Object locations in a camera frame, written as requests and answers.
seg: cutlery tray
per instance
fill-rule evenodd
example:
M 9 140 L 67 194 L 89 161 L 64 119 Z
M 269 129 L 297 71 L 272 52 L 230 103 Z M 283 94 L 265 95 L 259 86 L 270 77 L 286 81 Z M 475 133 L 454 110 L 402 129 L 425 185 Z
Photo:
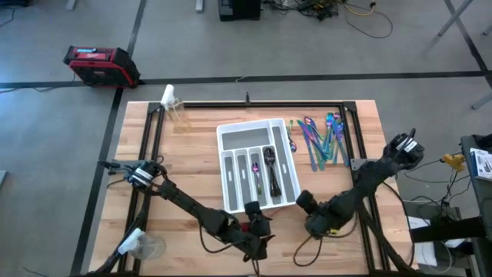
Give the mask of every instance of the cutlery tray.
M 259 201 L 261 209 L 295 204 L 301 189 L 282 118 L 219 125 L 217 140 L 226 212 L 244 212 L 244 204 L 251 201 Z M 267 148 L 275 153 L 278 197 L 270 196 L 270 170 L 263 156 Z M 253 162 L 258 163 L 259 177 L 252 170 Z

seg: metal stand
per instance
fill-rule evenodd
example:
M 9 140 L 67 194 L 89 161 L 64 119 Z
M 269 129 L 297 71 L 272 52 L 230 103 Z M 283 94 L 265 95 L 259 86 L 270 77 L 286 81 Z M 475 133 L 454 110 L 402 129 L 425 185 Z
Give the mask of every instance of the metal stand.
M 444 33 L 453 25 L 453 23 L 460 17 L 461 13 L 467 9 L 468 5 L 471 4 L 473 0 L 464 0 L 463 4 L 456 10 L 456 12 L 449 18 L 449 20 L 444 24 L 443 28 L 439 31 L 438 35 L 444 35 Z
M 488 35 L 492 31 L 492 24 L 487 28 L 487 30 L 484 31 L 484 35 Z
M 485 95 L 482 99 L 476 101 L 471 108 L 474 110 L 479 109 L 481 106 L 487 104 L 488 102 L 492 101 L 492 93 L 489 93 L 488 95 Z
M 197 13 L 203 12 L 204 4 L 205 4 L 205 0 L 197 0 L 197 4 L 194 7 L 194 9 L 197 11 Z

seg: concrete floor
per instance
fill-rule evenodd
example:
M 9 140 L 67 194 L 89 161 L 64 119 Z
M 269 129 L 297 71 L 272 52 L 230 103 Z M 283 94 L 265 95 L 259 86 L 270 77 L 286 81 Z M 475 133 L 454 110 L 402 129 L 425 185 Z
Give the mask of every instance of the concrete floor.
M 462 16 L 489 66 L 492 36 L 481 32 L 492 23 L 491 5 L 475 0 Z M 137 1 L 79 1 L 73 12 L 64 7 L 62 0 L 36 2 L 0 28 L 0 82 L 69 81 L 71 73 L 62 64 L 69 45 L 128 45 Z M 224 23 L 218 21 L 215 1 L 207 1 L 205 13 L 197 15 L 192 0 L 147 0 L 134 60 L 142 78 L 479 70 L 455 25 L 436 38 L 450 16 L 442 0 L 380 0 L 377 9 L 394 23 L 390 38 L 356 32 L 344 22 L 342 8 L 340 17 L 322 23 L 294 12 L 269 11 L 258 22 Z M 0 22 L 8 17 L 0 10 Z M 351 20 L 369 32 L 387 28 L 379 18 Z M 126 103 L 159 100 L 163 90 L 163 85 L 146 85 L 124 91 L 109 157 L 115 153 Z M 462 135 L 492 130 L 492 103 L 470 110 L 471 103 L 492 92 L 483 77 L 176 86 L 184 100 L 238 100 L 246 91 L 257 100 L 375 99 L 386 139 L 417 128 L 417 139 L 426 147 L 424 161 L 456 152 Z M 9 172 L 0 189 L 1 276 L 32 276 L 22 266 L 50 276 L 70 272 L 114 96 L 114 89 L 86 87 L 0 94 L 0 170 Z M 413 176 L 445 180 L 449 173 L 435 165 Z M 466 184 L 457 184 L 455 192 Z M 403 175 L 398 185 L 404 199 L 435 199 L 445 193 L 445 184 L 427 185 Z M 99 199 L 104 196 L 103 186 Z M 472 189 L 452 204 L 466 217 L 478 213 Z M 93 227 L 101 207 L 99 201 Z M 92 228 L 86 257 L 96 231 Z

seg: white label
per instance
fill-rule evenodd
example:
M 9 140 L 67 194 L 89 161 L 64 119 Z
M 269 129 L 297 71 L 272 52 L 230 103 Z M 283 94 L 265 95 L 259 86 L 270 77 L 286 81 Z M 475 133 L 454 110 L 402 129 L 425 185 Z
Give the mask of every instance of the white label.
M 145 172 L 145 171 L 143 171 L 141 169 L 135 169 L 135 173 L 138 173 L 139 175 L 142 175 L 147 180 L 152 180 L 152 175 L 148 174 L 147 172 Z
M 417 142 L 414 141 L 413 138 L 410 138 L 409 140 L 407 139 L 404 139 L 398 146 L 397 146 L 397 150 L 400 150 L 401 147 L 403 147 L 403 145 L 406 145 L 404 150 L 405 152 L 410 152 L 412 151 L 412 149 L 417 145 Z

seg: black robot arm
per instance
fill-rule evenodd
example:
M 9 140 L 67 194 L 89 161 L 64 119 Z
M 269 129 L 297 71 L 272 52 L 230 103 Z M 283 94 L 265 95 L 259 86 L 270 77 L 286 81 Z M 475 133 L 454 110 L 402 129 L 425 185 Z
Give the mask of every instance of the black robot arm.
M 225 211 L 204 207 L 178 189 L 176 184 L 169 179 L 165 179 L 162 185 L 158 186 L 157 194 L 195 217 L 200 227 L 203 227 L 209 235 L 241 250 L 244 253 L 245 262 L 249 259 L 267 258 L 267 242 L 273 236 L 270 235 L 268 223 L 270 219 L 261 214 L 258 202 L 245 205 L 246 213 L 252 220 L 248 225 L 242 225 L 238 219 Z
M 121 165 L 117 162 L 99 162 L 109 169 L 109 174 L 125 172 L 124 179 L 145 194 L 160 196 L 173 202 L 198 220 L 200 228 L 224 244 L 230 244 L 244 253 L 243 260 L 262 260 L 267 258 L 267 242 L 273 237 L 270 219 L 263 216 L 258 202 L 249 202 L 244 209 L 250 222 L 240 223 L 233 215 L 217 209 L 204 207 L 191 196 L 178 189 L 168 178 L 166 169 L 154 161 L 138 161 L 134 165 Z M 162 175 L 161 185 L 153 183 Z
M 415 129 L 409 135 L 401 134 L 384 147 L 383 156 L 376 162 L 365 162 L 354 172 L 355 187 L 327 202 L 317 203 L 314 196 L 304 190 L 296 203 L 308 214 L 304 227 L 315 239 L 322 239 L 332 231 L 341 229 L 357 212 L 370 229 L 377 233 L 377 239 L 389 249 L 390 258 L 400 270 L 412 270 L 404 264 L 401 257 L 391 248 L 380 229 L 369 222 L 363 199 L 376 192 L 377 187 L 387 178 L 396 175 L 401 169 L 412 169 L 424 157 L 424 147 L 414 141 Z

